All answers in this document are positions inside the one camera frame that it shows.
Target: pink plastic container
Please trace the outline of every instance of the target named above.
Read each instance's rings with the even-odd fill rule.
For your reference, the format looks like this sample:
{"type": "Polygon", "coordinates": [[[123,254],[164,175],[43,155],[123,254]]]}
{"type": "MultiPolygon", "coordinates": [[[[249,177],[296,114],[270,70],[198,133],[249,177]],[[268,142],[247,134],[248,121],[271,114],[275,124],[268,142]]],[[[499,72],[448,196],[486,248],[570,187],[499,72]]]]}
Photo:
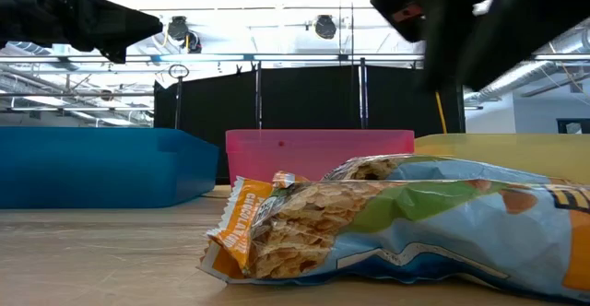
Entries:
{"type": "Polygon", "coordinates": [[[414,152],[401,130],[232,130],[226,133],[231,183],[236,176],[271,182],[277,171],[319,181],[346,160],[414,152]]]}

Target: black curtain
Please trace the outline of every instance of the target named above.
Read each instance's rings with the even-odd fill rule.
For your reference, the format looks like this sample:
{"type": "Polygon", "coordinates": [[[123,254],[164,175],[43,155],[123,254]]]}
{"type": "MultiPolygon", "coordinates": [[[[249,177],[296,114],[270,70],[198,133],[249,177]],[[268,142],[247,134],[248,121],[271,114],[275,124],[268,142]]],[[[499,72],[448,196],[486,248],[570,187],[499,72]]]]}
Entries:
{"type": "MultiPolygon", "coordinates": [[[[434,93],[417,90],[421,70],[367,66],[370,129],[414,130],[416,137],[441,134],[434,93]]],[[[449,133],[465,132],[463,91],[448,88],[440,93],[449,133]]]]}
{"type": "MultiPolygon", "coordinates": [[[[156,85],[154,127],[174,128],[177,85],[156,85]]],[[[256,128],[255,73],[183,83],[180,128],[219,147],[217,183],[229,183],[225,132],[256,128]]]]}
{"type": "Polygon", "coordinates": [[[263,69],[262,127],[360,128],[358,68],[263,69]]]}

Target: yellow bin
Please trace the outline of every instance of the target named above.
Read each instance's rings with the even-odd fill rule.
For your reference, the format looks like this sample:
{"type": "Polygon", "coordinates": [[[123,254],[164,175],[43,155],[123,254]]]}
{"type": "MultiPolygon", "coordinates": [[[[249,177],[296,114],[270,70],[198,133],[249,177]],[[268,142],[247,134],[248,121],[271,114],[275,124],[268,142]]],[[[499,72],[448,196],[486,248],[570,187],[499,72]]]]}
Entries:
{"type": "Polygon", "coordinates": [[[428,135],[415,148],[590,185],[590,135],[428,135]]]}

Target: blue plastic container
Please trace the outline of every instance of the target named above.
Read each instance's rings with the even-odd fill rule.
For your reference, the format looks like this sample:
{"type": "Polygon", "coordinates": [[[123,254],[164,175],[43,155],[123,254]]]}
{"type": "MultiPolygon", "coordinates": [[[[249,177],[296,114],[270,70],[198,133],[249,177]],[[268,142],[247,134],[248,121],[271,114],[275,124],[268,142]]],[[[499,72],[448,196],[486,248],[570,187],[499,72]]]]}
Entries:
{"type": "Polygon", "coordinates": [[[218,148],[183,131],[0,127],[0,208],[153,208],[215,187],[218,148]]]}

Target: wooden table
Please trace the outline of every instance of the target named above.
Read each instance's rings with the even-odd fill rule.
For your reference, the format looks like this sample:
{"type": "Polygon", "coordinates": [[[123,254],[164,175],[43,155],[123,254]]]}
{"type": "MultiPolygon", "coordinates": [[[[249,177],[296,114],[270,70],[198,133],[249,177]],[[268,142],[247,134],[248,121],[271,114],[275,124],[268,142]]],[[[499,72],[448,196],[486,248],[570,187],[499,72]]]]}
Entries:
{"type": "Polygon", "coordinates": [[[0,211],[0,305],[539,305],[459,281],[225,286],[196,267],[227,187],[149,210],[0,211]]]}

